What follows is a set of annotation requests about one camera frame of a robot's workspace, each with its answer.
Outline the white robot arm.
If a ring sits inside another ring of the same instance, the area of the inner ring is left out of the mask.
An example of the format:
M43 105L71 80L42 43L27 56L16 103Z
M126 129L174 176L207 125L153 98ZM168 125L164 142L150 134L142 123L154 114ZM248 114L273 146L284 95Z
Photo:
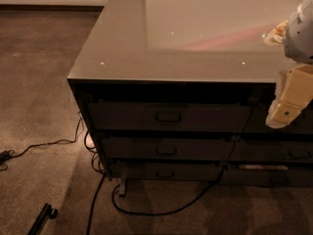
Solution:
M271 128L290 125L313 100L313 0L302 0L287 21L264 38L267 45L283 46L284 54L297 62L277 79L275 100L265 124Z

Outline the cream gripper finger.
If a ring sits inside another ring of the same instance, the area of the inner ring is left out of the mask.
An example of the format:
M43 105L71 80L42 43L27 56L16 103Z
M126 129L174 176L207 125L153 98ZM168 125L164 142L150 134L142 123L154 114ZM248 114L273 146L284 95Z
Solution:
M282 71L265 124L274 128L291 124L313 100L313 66L300 65Z

